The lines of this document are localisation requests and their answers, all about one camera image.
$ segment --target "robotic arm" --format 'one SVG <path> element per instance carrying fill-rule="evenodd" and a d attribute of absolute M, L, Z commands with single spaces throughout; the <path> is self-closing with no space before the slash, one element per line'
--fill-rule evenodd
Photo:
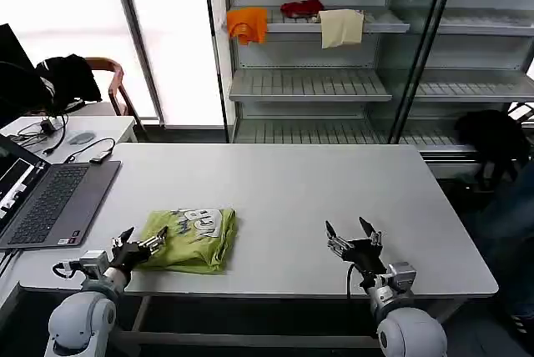
<path fill-rule="evenodd" d="M 104 357 L 116 319 L 115 303 L 131 280 L 132 270 L 165 243 L 167 228 L 142 243 L 130 243 L 134 228 L 113 239 L 113 259 L 105 251 L 88 251 L 81 259 L 64 261 L 53 272 L 70 279 L 85 274 L 82 290 L 67 297 L 48 321 L 45 357 Z"/>
<path fill-rule="evenodd" d="M 360 287 L 370 296 L 382 352 L 386 357 L 446 356 L 447 339 L 440 323 L 425 311 L 410 307 L 416 270 L 408 263 L 386 268 L 380 261 L 382 233 L 363 218 L 360 224 L 368 238 L 347 241 L 326 221 L 328 247 L 360 272 Z"/>

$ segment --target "folded shirt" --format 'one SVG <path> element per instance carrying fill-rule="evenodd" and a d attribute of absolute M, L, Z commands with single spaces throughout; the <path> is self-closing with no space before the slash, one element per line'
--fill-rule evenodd
<path fill-rule="evenodd" d="M 352 9 L 321 11 L 320 27 L 323 48 L 361 43 L 364 14 Z"/>
<path fill-rule="evenodd" d="M 154 211 L 141 233 L 146 240 L 169 227 L 165 246 L 141 269 L 168 269 L 195 274 L 224 270 L 224 258 L 237 230 L 233 209 Z"/>
<path fill-rule="evenodd" d="M 226 13 L 228 33 L 238 38 L 239 44 L 264 43 L 267 33 L 267 10 L 265 8 L 242 8 Z"/>

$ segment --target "shelf tier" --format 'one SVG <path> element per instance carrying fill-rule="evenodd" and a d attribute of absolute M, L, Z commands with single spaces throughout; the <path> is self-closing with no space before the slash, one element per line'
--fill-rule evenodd
<path fill-rule="evenodd" d="M 399 143 L 412 144 L 421 153 L 473 152 L 473 147 L 458 141 L 454 123 L 450 119 L 409 119 Z"/>
<path fill-rule="evenodd" d="M 377 102 L 391 96 L 372 69 L 239 69 L 230 100 L 246 102 Z"/>
<path fill-rule="evenodd" d="M 244 119 L 234 143 L 377 144 L 363 119 Z"/>
<path fill-rule="evenodd" d="M 497 9 L 446 9 L 438 33 L 534 36 L 534 13 Z"/>
<path fill-rule="evenodd" d="M 280 8 L 266 9 L 268 33 L 321 33 L 320 23 L 313 23 L 311 18 L 286 18 Z M 364 10 L 358 7 L 347 9 Z M 386 8 L 365 8 L 364 16 L 364 33 L 406 33 L 410 30 L 409 23 L 402 22 Z"/>
<path fill-rule="evenodd" d="M 520 71 L 427 69 L 416 101 L 534 102 L 534 81 Z"/>

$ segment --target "wooden chair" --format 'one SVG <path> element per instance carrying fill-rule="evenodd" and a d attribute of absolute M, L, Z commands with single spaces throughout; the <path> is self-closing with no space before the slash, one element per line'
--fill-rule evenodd
<path fill-rule="evenodd" d="M 111 101 L 113 110 L 118 116 L 125 115 L 133 117 L 139 129 L 141 129 L 143 133 L 147 135 L 147 131 L 141 123 L 141 119 L 137 115 L 134 105 L 130 101 L 129 96 L 126 93 L 126 89 L 123 86 L 123 67 L 121 67 L 119 63 L 116 63 L 114 60 L 109 58 L 89 57 L 85 58 L 85 60 L 93 71 L 113 72 L 113 79 L 111 80 L 111 84 L 109 85 L 108 89 L 109 100 Z M 120 93 L 126 105 L 121 104 L 118 101 L 117 93 Z"/>

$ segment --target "white desk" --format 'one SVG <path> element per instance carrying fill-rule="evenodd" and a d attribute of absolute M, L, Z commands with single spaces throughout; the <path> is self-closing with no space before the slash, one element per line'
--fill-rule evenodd
<path fill-rule="evenodd" d="M 26 128 L 28 125 L 35 123 L 34 126 L 26 129 L 23 133 L 32 131 L 38 131 L 38 123 L 42 120 L 42 117 L 21 117 L 16 121 L 10 123 L 4 128 L 0 129 L 0 133 L 4 136 L 9 134 L 17 134 L 21 129 Z M 84 116 L 69 116 L 66 126 L 67 132 L 65 133 L 65 139 L 61 146 L 58 147 L 52 154 L 44 155 L 43 150 L 50 148 L 57 144 L 61 138 L 62 129 L 59 129 L 46 141 L 35 144 L 28 147 L 28 150 L 35 153 L 40 158 L 48 161 L 49 163 L 62 163 L 70 154 L 81 150 L 87 145 L 95 142 L 101 138 L 113 138 L 115 142 L 122 143 L 126 141 L 136 141 L 134 134 L 135 121 L 133 117 L 84 117 Z M 68 141 L 74 138 L 76 135 L 84 132 L 93 132 L 96 137 L 86 144 L 69 144 Z M 102 142 L 95 144 L 86 153 L 81 153 L 77 156 L 77 162 L 87 162 L 93 156 L 99 152 L 108 149 L 111 146 L 111 142 Z"/>
<path fill-rule="evenodd" d="M 411 146 L 120 144 L 123 166 L 85 243 L 27 251 L 9 275 L 30 289 L 79 289 L 51 267 L 144 226 L 157 209 L 231 207 L 239 231 L 227 272 L 136 272 L 135 294 L 344 297 L 348 268 L 326 246 L 325 220 L 361 238 L 362 216 L 385 231 L 386 263 L 417 269 L 416 297 L 487 297 L 497 285 L 430 170 Z M 355 297 L 363 297 L 353 275 Z"/>

